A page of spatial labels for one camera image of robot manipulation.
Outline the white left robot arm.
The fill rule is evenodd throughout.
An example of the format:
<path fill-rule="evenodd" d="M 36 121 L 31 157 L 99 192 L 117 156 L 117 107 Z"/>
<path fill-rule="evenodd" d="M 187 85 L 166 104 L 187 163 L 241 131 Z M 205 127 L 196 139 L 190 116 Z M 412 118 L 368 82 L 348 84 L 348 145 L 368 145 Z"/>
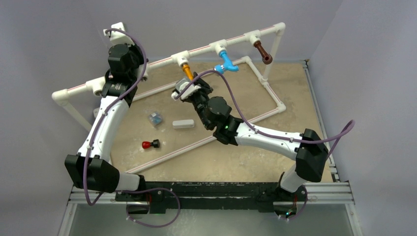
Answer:
<path fill-rule="evenodd" d="M 107 193 L 127 191 L 134 201 L 141 201 L 147 194 L 143 176 L 118 170 L 110 163 L 110 155 L 146 58 L 138 45 L 114 45 L 108 54 L 110 68 L 105 74 L 98 115 L 83 145 L 75 155 L 66 157 L 64 165 L 77 188 Z"/>

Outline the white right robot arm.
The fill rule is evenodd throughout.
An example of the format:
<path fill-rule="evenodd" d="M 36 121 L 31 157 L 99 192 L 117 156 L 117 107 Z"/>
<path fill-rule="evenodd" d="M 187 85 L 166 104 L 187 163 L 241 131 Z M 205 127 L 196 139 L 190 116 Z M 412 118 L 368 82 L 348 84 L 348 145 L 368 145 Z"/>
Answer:
<path fill-rule="evenodd" d="M 182 89 L 181 101 L 192 103 L 205 129 L 212 130 L 213 137 L 220 143 L 261 148 L 295 161 L 276 187 L 280 199 L 290 199 L 308 181 L 322 180 L 328 149 L 314 130 L 291 133 L 245 123 L 231 115 L 232 108 L 223 97 L 209 97 L 210 86 L 194 83 Z"/>

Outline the orange water faucet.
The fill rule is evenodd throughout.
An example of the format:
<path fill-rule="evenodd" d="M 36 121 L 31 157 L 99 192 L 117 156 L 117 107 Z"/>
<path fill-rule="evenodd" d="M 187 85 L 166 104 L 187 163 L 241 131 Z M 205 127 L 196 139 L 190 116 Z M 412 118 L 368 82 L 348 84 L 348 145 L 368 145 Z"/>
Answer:
<path fill-rule="evenodd" d="M 181 68 L 182 68 L 182 70 L 183 70 L 183 72 L 184 72 L 184 74 L 186 75 L 186 77 L 189 79 L 189 80 L 193 80 L 194 79 L 194 76 L 193 76 L 193 73 L 192 73 L 192 71 L 191 71 L 191 69 L 190 69 L 190 66 L 189 66 L 189 64 L 188 63 L 184 63 L 184 64 L 182 64 L 181 65 Z"/>

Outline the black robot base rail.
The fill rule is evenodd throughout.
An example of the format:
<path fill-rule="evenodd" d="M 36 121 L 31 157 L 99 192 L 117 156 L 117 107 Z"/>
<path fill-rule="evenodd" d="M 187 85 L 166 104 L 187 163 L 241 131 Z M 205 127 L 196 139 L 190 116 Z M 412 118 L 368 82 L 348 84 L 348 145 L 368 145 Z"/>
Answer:
<path fill-rule="evenodd" d="M 141 193 L 117 193 L 115 200 L 143 203 L 150 212 L 168 209 L 257 210 L 290 216 L 307 198 L 305 186 L 290 193 L 278 182 L 167 182 L 147 181 Z"/>

